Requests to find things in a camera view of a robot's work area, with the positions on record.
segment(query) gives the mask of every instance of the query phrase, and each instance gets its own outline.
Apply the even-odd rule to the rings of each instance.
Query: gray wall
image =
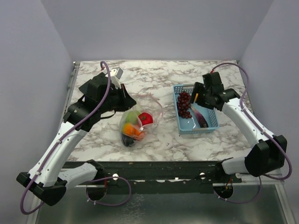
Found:
[[[0,223],[22,224],[15,179],[55,136],[72,60],[39,0],[1,4],[0,30]]]
[[[299,222],[299,1],[275,0],[242,57],[256,116],[288,140],[293,175],[285,188]]]
[[[73,60],[240,59],[273,0],[41,0]]]

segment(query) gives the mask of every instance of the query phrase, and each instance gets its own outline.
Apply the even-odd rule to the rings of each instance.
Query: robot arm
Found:
[[[102,114],[108,111],[124,112],[136,104],[136,101],[127,93],[125,86],[119,83],[117,77],[122,74],[122,70],[120,68],[112,69],[109,94],[101,107],[82,125],[68,133],[63,141],[60,141],[61,136],[87,117],[99,104],[107,88],[108,78],[106,74],[107,71],[104,69],[99,75],[79,87],[83,96],[69,106],[64,115],[64,121],[45,154],[29,172],[20,173],[17,177],[17,181],[24,187],[31,183],[29,190],[50,206],[56,204],[67,189],[93,180],[103,170],[101,165],[91,160],[80,167],[62,172],[61,169],[75,146],[86,136],[94,124],[101,119],[111,117],[103,118],[101,117]],[[58,146],[49,154],[57,143]]]
[[[246,106],[241,109],[240,96],[233,89],[225,90],[223,88],[218,72],[204,75],[203,80],[203,84],[195,83],[190,103],[195,102],[202,107],[216,108],[224,112],[241,130],[252,147],[246,157],[222,161],[222,172],[225,174],[245,173],[257,177],[281,168],[284,165],[285,157],[278,147],[267,138],[266,134],[272,136],[284,152],[287,145],[286,139],[282,135],[275,136],[264,127]],[[262,132],[248,118],[245,110],[260,127],[263,127]]]

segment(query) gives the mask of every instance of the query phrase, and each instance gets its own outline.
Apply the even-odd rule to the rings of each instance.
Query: blue plastic basket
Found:
[[[215,110],[210,110],[199,106],[197,104],[193,104],[196,110],[198,110],[206,119],[209,127],[201,128],[195,119],[195,115],[191,109],[190,114],[192,115],[194,122],[191,119],[184,119],[178,116],[178,109],[177,109],[177,101],[179,94],[183,91],[188,92],[190,95],[193,91],[192,84],[180,84],[173,86],[173,100],[174,100],[174,107],[176,110],[177,122],[178,122],[178,132],[179,134],[197,134],[197,133],[210,133],[219,128],[218,119],[215,113]]]

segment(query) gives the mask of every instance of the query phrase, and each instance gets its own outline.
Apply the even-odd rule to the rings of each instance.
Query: white marble surface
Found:
[[[236,125],[222,112],[217,112],[220,128],[213,133],[179,136],[173,103],[172,86],[202,82],[202,75],[221,61],[107,61],[110,68],[121,67],[121,82],[129,94],[151,93],[164,107],[164,119],[154,134],[134,147],[121,143],[118,124],[121,113],[100,121],[80,141],[70,161],[207,161],[246,155],[249,144]],[[225,88],[244,91],[241,74],[235,66],[217,69]],[[100,62],[82,62],[71,102],[82,95],[78,87],[99,74]]]

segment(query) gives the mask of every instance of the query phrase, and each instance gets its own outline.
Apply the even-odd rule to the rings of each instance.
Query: plastic bag of fruit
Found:
[[[135,95],[137,102],[123,113],[120,121],[121,142],[125,146],[143,140],[162,120],[164,111],[161,104],[151,95]]]

